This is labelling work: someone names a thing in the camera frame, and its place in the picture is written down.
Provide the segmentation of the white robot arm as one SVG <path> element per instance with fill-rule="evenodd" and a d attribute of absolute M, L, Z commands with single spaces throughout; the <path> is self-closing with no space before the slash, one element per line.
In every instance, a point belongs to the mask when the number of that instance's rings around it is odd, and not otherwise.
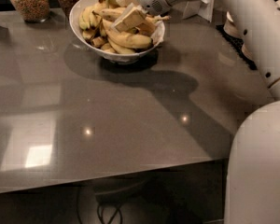
<path fill-rule="evenodd" d="M 160 15 L 181 0 L 134 1 Z M 248 116 L 234 137 L 224 224 L 280 224 L 280 6 L 274 0 L 221 1 L 274 98 Z"/>

